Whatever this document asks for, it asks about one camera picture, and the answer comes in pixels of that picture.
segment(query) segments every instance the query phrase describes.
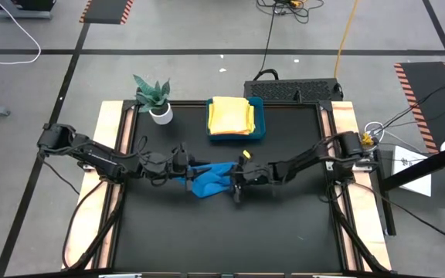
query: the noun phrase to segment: blue tray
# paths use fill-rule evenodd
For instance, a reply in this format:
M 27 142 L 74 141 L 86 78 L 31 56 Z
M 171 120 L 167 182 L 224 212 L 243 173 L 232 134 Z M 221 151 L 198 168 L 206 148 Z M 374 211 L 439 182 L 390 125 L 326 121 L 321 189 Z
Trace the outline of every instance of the blue tray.
M 266 134 L 266 123 L 263 118 L 263 101 L 259 97 L 248 97 L 248 102 L 253 106 L 253 118 L 255 123 L 255 130 L 248 135 L 241 134 L 220 134 L 211 135 L 209 130 L 209 105 L 212 103 L 212 98 L 206 103 L 206 133 L 211 141 L 220 140 L 259 140 Z

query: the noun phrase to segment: blue cloth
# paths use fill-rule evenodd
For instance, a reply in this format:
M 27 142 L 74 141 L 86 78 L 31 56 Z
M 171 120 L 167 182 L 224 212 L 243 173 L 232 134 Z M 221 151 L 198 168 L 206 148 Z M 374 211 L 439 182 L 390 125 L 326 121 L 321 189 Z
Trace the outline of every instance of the blue cloth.
M 235 164 L 235 162 L 226 162 L 190 167 L 191 169 L 211 168 L 210 171 L 203 173 L 194 181 L 189 181 L 192 183 L 193 194 L 199 198 L 205 198 L 229 190 L 231 179 L 229 176 L 223 176 L 223 174 Z M 185 184 L 184 178 L 176 178 L 176 180 Z

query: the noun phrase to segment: yellow cloth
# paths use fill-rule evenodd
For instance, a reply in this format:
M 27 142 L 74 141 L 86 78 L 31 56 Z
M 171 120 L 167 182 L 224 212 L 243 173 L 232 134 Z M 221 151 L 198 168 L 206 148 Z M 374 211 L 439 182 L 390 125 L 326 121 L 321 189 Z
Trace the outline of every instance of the yellow cloth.
M 254 108 L 242 97 L 213 97 L 209 105 L 210 134 L 251 134 Z

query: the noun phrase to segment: yellow clip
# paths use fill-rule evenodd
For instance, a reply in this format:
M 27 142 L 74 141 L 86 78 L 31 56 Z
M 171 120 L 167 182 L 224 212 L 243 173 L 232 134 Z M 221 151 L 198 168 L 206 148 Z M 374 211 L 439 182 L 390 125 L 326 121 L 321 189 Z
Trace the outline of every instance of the yellow clip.
M 246 157 L 246 159 L 250 159 L 252 157 L 247 150 L 243 151 L 243 155 Z
M 372 146 L 374 144 L 374 140 L 370 137 L 366 132 L 362 134 L 362 145 L 364 146 Z

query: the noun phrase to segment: floor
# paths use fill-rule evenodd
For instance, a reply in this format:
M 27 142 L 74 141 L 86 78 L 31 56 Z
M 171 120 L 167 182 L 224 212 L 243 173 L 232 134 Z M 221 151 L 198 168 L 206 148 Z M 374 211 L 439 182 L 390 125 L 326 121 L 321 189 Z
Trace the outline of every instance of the floor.
M 149 82 L 170 78 L 175 100 L 242 96 L 243 82 L 262 63 L 270 16 L 254 0 L 136 1 L 126 25 L 90 26 L 78 22 L 86 2 L 57 0 L 51 21 L 22 20 L 43 55 L 31 65 L 0 66 L 0 105 L 12 112 L 0 117 L 0 256 L 25 188 L 35 185 L 0 275 L 57 271 L 61 265 L 76 196 L 48 168 L 34 165 L 36 141 L 51 117 L 93 134 L 103 100 L 133 98 L 132 74 Z M 327 0 L 311 11 L 307 25 L 276 17 L 270 49 L 278 50 L 266 67 L 285 79 L 332 77 L 352 5 Z M 12 22 L 0 21 L 0 61 L 31 59 L 34 48 Z M 338 80 L 355 105 L 358 126 L 386 121 L 408 107 L 393 63 L 445 62 L 445 1 L 360 1 L 345 49 Z M 392 132 L 424 148 L 417 129 Z M 386 142 L 399 144 L 390 137 Z M 80 185 L 83 172 L 75 161 L 49 162 Z M 445 230 L 445 209 L 404 205 Z M 395 209 L 394 217 L 398 236 L 386 237 L 393 269 L 445 276 L 445 238 L 404 212 Z

